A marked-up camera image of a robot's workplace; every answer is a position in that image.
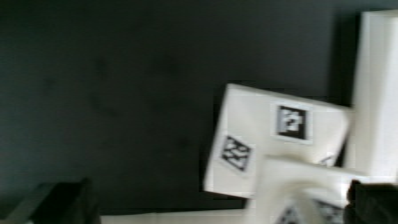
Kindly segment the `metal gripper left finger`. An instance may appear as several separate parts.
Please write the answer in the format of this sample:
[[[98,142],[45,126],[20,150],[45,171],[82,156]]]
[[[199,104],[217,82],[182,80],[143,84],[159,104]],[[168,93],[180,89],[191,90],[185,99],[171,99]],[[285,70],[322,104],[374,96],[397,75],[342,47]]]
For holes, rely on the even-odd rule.
[[[93,181],[43,183],[0,224],[102,224]]]

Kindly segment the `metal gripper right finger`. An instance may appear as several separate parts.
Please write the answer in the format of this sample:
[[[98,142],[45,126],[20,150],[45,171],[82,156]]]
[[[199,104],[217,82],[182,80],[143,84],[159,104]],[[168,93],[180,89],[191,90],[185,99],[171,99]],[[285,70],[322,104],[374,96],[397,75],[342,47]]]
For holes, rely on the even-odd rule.
[[[351,183],[345,224],[398,224],[398,185]]]

